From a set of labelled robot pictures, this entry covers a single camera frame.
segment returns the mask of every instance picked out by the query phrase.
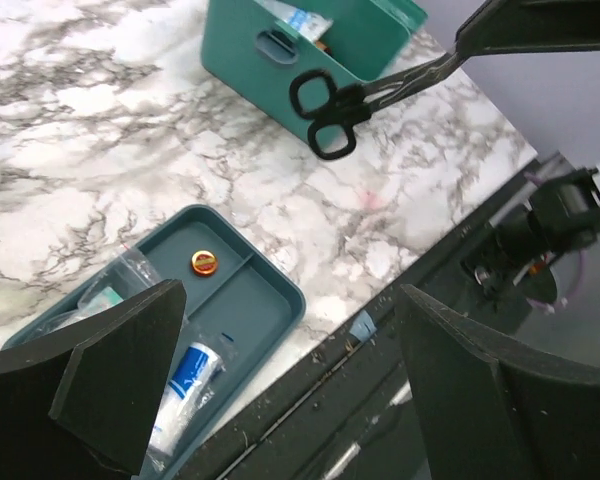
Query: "box handle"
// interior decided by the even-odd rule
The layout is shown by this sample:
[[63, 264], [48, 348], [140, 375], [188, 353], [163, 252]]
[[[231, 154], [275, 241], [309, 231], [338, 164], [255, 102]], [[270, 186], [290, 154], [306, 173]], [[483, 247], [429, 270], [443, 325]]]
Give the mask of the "box handle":
[[256, 36], [256, 49], [272, 62], [290, 66], [298, 61], [295, 43], [299, 33], [286, 23], [276, 21], [276, 28], [263, 30]]

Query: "bottle cap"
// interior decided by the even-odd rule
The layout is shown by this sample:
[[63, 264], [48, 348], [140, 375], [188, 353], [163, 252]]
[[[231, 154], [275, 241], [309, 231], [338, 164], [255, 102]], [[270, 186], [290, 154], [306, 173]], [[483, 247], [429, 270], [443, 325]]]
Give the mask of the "bottle cap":
[[191, 266], [196, 275], [209, 277], [216, 273], [216, 270], [218, 269], [218, 259], [213, 253], [207, 250], [200, 250], [191, 257]]
[[332, 56], [331, 49], [327, 47], [324, 43], [322, 43], [320, 40], [316, 40], [314, 45], [327, 55]]

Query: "clear plastic bag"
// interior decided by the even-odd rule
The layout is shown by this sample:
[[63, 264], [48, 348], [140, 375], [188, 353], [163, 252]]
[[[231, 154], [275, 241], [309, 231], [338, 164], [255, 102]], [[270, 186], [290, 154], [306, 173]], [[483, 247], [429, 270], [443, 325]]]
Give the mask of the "clear plastic bag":
[[84, 318], [100, 313], [146, 290], [162, 280], [137, 248], [123, 247], [120, 254], [98, 274], [78, 301]]
[[237, 356], [233, 339], [226, 334], [209, 337], [196, 328], [187, 336], [194, 340], [165, 386], [149, 440], [147, 456], [158, 472], [172, 458], [195, 414], [213, 398], [215, 380]]
[[123, 246], [114, 260], [96, 275], [93, 283], [78, 300], [76, 310], [61, 313], [44, 322], [29, 335], [27, 341], [97, 315], [162, 280], [160, 274], [140, 250]]

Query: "teal box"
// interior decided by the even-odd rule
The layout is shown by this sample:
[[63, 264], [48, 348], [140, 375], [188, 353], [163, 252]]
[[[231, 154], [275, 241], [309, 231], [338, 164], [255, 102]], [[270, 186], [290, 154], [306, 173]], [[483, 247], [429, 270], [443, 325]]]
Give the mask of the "teal box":
[[[333, 25], [320, 38], [323, 52], [256, 0], [210, 0], [202, 43], [202, 65], [249, 102], [307, 142], [309, 121], [294, 112], [289, 85], [299, 74], [323, 68], [338, 86], [382, 76], [427, 14], [410, 0], [287, 0]], [[305, 108], [327, 99], [316, 81], [300, 91]], [[328, 146], [338, 129], [323, 129]]]

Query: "blue label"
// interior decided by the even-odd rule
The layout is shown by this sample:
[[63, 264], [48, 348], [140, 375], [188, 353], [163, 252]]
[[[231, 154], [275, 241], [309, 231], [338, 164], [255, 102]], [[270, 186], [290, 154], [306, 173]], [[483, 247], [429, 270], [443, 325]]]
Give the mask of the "blue label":
[[293, 13], [291, 20], [289, 20], [288, 23], [294, 30], [299, 31], [302, 25], [304, 25], [304, 23], [307, 21], [308, 17], [309, 14], [307, 12], [305, 12], [304, 10], [297, 9]]
[[187, 390], [191, 388], [209, 363], [209, 355], [194, 347], [189, 347], [184, 354], [176, 373], [169, 381], [169, 386], [184, 398]]

